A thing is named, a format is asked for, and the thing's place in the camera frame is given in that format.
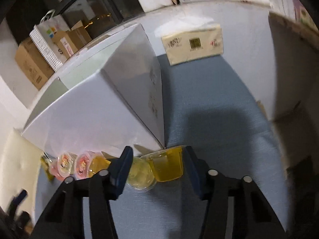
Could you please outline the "pink jelly cup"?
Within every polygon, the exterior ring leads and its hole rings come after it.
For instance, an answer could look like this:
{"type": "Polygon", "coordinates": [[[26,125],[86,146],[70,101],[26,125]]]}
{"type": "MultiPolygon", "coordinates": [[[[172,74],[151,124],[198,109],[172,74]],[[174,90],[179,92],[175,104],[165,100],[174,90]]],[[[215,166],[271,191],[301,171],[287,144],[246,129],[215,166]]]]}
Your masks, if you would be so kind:
{"type": "Polygon", "coordinates": [[[49,164],[49,172],[57,180],[63,181],[65,178],[74,173],[74,163],[77,158],[76,154],[64,152],[49,164]]]}

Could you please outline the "yellow jelly cup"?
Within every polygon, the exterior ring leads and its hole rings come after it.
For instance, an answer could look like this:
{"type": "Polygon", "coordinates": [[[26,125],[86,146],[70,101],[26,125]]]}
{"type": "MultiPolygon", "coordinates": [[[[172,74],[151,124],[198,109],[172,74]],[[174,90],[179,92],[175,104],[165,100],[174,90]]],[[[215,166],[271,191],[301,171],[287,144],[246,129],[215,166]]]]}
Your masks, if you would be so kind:
{"type": "Polygon", "coordinates": [[[169,182],[183,175],[182,153],[185,146],[176,146],[141,156],[151,167],[157,182],[169,182]]]}

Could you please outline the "tissue paper pack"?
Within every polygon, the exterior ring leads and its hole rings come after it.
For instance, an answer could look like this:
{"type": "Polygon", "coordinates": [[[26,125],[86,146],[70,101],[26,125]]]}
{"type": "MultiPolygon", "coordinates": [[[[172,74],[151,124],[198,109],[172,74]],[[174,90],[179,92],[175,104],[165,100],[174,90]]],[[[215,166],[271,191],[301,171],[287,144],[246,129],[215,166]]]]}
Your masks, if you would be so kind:
{"type": "Polygon", "coordinates": [[[224,53],[219,24],[166,35],[161,40],[171,66],[224,53]]]}

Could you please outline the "white cushioned sofa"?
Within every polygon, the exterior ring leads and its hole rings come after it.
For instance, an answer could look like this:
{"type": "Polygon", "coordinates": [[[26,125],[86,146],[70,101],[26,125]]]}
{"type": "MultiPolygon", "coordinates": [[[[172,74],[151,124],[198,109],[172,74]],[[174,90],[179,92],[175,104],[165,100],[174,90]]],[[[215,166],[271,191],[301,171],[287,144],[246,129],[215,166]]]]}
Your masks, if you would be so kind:
{"type": "Polygon", "coordinates": [[[1,151],[1,207],[6,210],[21,190],[28,195],[17,212],[26,211],[35,219],[35,200],[40,158],[43,151],[13,129],[1,151]]]}

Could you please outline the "small yellow snack packet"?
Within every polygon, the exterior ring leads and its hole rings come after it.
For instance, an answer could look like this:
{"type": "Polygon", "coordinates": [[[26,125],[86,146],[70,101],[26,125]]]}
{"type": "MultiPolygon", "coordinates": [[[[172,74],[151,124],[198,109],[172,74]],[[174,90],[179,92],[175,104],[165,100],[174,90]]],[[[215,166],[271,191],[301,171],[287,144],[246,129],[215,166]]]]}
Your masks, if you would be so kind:
{"type": "Polygon", "coordinates": [[[44,170],[46,177],[50,182],[55,179],[55,170],[53,168],[53,161],[45,155],[40,158],[42,169],[44,170]]]}

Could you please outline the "cartoon lid jelly cup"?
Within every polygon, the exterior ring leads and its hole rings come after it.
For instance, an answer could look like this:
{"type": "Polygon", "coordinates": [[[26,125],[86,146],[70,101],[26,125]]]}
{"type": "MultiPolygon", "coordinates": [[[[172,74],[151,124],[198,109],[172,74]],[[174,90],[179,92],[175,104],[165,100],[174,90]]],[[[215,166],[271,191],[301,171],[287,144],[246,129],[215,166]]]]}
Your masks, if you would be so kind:
{"type": "Polygon", "coordinates": [[[94,154],[92,151],[84,151],[76,157],[74,165],[76,179],[81,180],[87,178],[89,164],[94,154]]]}

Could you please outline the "open small cardboard box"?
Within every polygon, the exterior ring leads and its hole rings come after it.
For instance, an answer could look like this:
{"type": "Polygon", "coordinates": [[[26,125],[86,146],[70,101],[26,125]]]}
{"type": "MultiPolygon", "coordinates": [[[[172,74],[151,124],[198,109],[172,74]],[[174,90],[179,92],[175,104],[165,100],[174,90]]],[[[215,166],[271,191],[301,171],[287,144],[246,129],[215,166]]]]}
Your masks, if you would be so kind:
{"type": "Polygon", "coordinates": [[[51,40],[63,52],[66,59],[69,59],[91,42],[92,38],[83,26],[82,21],[78,21],[70,31],[58,31],[51,40]]]}

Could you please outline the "white cardboard storage box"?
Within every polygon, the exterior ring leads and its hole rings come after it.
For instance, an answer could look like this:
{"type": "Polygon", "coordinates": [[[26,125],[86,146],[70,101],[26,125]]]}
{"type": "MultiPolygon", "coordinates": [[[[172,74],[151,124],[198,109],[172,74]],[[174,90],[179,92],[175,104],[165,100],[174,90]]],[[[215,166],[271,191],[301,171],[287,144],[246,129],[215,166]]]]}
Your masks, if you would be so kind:
{"type": "Polygon", "coordinates": [[[164,148],[160,65],[142,25],[86,49],[57,72],[22,132],[54,157],[89,150],[119,157],[164,148]]]}

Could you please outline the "white dotted shopping bag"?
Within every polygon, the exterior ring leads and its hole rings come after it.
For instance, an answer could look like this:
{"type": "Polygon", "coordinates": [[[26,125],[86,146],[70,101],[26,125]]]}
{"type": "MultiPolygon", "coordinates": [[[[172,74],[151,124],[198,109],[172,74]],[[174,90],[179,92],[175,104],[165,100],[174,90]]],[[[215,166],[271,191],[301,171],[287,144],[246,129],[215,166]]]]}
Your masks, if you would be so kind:
{"type": "Polygon", "coordinates": [[[67,61],[64,53],[52,41],[59,31],[70,31],[70,28],[61,15],[55,16],[53,9],[46,13],[39,24],[34,25],[29,34],[40,54],[55,72],[67,61]]]}

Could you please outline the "pale green jelly cup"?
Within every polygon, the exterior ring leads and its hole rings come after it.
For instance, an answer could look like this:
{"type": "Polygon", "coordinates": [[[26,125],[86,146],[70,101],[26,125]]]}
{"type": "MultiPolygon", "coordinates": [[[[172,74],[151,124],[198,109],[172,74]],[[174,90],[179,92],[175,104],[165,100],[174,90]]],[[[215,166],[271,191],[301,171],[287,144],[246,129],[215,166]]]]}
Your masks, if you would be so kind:
{"type": "Polygon", "coordinates": [[[134,157],[127,178],[127,184],[135,190],[148,191],[156,183],[157,181],[149,163],[142,158],[134,157]]]}

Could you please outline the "large brown cardboard box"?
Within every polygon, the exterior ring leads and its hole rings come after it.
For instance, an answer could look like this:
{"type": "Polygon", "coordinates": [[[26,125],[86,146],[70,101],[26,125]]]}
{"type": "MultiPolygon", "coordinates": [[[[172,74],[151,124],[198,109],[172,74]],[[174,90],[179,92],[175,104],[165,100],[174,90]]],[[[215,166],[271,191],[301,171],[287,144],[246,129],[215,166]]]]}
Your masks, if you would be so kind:
{"type": "Polygon", "coordinates": [[[54,74],[54,70],[30,37],[20,43],[15,54],[15,61],[37,90],[40,90],[54,74]]]}

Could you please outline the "gold lid jelly cup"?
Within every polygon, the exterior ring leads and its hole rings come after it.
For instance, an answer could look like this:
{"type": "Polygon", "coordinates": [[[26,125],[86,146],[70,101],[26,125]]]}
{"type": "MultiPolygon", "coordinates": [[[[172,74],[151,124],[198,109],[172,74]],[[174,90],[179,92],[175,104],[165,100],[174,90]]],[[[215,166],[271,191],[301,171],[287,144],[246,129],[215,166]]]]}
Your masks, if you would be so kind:
{"type": "Polygon", "coordinates": [[[88,166],[87,177],[92,177],[103,169],[108,169],[111,162],[107,160],[103,154],[94,154],[88,166]]]}

